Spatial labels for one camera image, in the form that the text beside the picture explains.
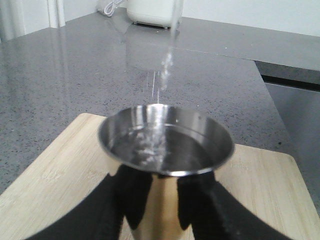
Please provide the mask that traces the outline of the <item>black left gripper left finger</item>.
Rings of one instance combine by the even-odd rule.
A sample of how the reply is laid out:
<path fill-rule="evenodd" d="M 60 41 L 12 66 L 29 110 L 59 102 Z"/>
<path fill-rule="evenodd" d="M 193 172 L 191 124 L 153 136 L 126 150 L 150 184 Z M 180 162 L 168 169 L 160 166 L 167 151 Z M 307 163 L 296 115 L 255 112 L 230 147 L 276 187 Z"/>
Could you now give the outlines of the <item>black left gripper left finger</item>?
<path fill-rule="evenodd" d="M 124 217 L 133 229 L 142 221 L 152 180 L 151 173 L 122 166 L 70 212 L 29 239 L 117 240 Z"/>

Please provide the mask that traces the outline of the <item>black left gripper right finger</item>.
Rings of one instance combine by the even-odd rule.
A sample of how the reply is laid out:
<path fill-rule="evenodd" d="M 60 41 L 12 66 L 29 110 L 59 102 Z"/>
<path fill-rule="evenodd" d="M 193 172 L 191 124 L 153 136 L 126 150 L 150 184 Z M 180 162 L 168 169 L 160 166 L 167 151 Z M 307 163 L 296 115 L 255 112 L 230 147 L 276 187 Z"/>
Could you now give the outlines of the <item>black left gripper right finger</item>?
<path fill-rule="evenodd" d="M 213 172 L 178 178 L 177 192 L 180 226 L 191 227 L 196 240 L 288 239 L 244 207 Z"/>

